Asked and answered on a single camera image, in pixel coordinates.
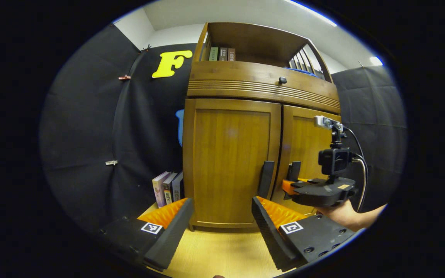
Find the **human hand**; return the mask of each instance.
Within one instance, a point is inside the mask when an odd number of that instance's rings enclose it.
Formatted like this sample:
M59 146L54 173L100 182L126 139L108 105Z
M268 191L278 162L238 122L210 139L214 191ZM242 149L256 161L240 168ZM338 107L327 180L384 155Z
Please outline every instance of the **human hand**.
M357 213L351 201L348 199L336 207L316 207L323 215L329 217L332 221L347 227L356 232L360 227L360 213Z

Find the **wooden floor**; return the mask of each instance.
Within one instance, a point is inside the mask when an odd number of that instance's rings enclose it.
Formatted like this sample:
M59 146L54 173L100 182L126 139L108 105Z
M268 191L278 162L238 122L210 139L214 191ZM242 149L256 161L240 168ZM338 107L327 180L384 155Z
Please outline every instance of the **wooden floor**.
M157 204L142 215L155 209ZM258 230L214 232L209 229L194 232L186 229L171 264L160 273L173 278L212 278L215 275L270 278L283 274L275 267Z

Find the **cabinet drawer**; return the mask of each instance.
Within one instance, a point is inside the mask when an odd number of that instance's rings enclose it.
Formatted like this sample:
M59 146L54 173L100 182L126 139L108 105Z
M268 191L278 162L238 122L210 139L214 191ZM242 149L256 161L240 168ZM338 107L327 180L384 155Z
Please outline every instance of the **cabinet drawer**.
M279 84L279 77L287 80ZM309 106L339 114L334 84L293 70L251 62L193 62L189 97L245 97Z

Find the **ceiling light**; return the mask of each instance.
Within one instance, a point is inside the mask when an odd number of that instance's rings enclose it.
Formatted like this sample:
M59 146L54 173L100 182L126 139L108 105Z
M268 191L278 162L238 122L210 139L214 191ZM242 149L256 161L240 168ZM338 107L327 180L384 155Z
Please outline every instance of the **ceiling light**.
M325 16L319 14L318 12L316 12L316 11L314 11L314 10L311 10L311 9L309 9L309 8L307 8L307 7L305 7L305 6L301 5L301 4L298 4L297 2L291 1L291 0L284 0L284 1L286 1L286 2L288 2L288 3L291 3L291 4L293 4L293 5L295 5L295 6L299 7L299 8L301 8L301 9L303 9L303 10L306 10L306 11L312 13L314 16L316 16L316 17L322 19L323 21L327 22L328 24L330 24L330 25L333 26L333 27L336 27L336 26L337 26L336 23L332 22L330 19L328 19L327 17L325 17Z
M382 66L382 62L379 60L378 57L371 57L370 61L374 66Z

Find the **book spine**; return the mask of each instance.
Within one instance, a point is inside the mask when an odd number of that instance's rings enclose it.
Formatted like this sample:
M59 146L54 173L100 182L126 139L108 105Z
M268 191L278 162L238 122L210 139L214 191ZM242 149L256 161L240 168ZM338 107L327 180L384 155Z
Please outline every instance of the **book spine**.
M173 180L173 202L181 200L181 192L180 192L180 182L183 179L183 173L180 173L174 180Z
M211 53L209 55L209 61L217 61L217 52L219 47L211 47Z
M164 184L164 197L166 198L166 204L171 204L173 199L171 198L171 187L168 183Z
M154 185L154 193L156 195L157 206L159 208L165 206L166 199L164 198L163 194L162 181L153 181L152 183Z
M228 48L221 47L219 51L219 61L228 61Z
M236 61L236 50L228 49L228 61Z

